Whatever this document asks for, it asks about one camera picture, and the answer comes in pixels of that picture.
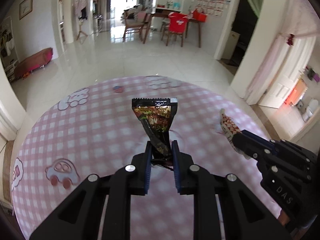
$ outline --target red chair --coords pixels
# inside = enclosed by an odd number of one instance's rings
[[[168,46],[170,36],[173,34],[177,40],[177,36],[181,36],[181,47],[183,47],[183,34],[186,30],[188,23],[187,16],[185,14],[172,12],[168,15],[170,19],[170,24],[164,28],[161,41],[163,40],[164,35],[168,36],[166,46]]]

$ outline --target red and white snack wrapper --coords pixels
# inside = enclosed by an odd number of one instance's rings
[[[224,135],[227,137],[229,143],[233,147],[233,149],[239,153],[242,154],[247,160],[249,160],[251,157],[245,154],[243,151],[236,148],[232,143],[232,138],[236,133],[241,132],[239,127],[233,122],[233,120],[225,114],[225,110],[222,108],[220,110],[220,125],[221,129],[224,133]]]

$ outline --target dining table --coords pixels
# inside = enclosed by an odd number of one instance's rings
[[[154,13],[151,13],[150,15],[150,20],[146,23],[146,33],[144,35],[143,38],[143,44],[146,43],[148,34],[149,34],[149,30],[152,24],[152,18],[153,17],[158,17],[158,18],[168,18],[169,13],[171,12],[180,12],[180,11],[176,11],[176,10],[170,10],[170,9],[166,9],[166,8],[156,8],[156,11]],[[197,19],[188,19],[188,23],[187,23],[187,27],[186,27],[186,31],[185,31],[185,37],[187,38],[188,36],[188,28],[189,28],[189,22],[195,23],[198,26],[198,47],[201,48],[201,25],[203,22],[197,20]]]
[[[26,239],[90,174],[111,175],[144,152],[149,138],[132,110],[133,98],[177,98],[169,135],[180,151],[212,174],[235,174],[278,217],[281,208],[261,187],[256,160],[237,153],[220,130],[223,108],[241,130],[269,139],[250,116],[222,95],[188,82],[123,77],[63,98],[27,134],[11,186]],[[131,198],[130,239],[193,239],[193,201],[193,196],[177,193],[172,171],[152,166],[148,194]]]

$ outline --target small round sticker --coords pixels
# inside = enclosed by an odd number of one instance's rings
[[[115,87],[113,88],[113,91],[114,91],[115,93],[122,93],[123,90],[124,90],[124,87],[123,87],[123,86],[115,86]]]

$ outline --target snack packet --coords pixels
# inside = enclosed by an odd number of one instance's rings
[[[239,127],[233,122],[233,120],[225,114],[225,110],[222,108],[220,110],[220,125],[223,133],[227,137],[229,143],[233,147],[233,149],[239,153],[242,154],[247,160],[249,160],[251,157],[245,154],[240,149],[236,148],[232,143],[232,138],[236,133],[241,133],[241,130]]]
[[[177,113],[176,98],[134,98],[132,110],[138,117],[153,146],[154,165],[172,169],[169,129]]]

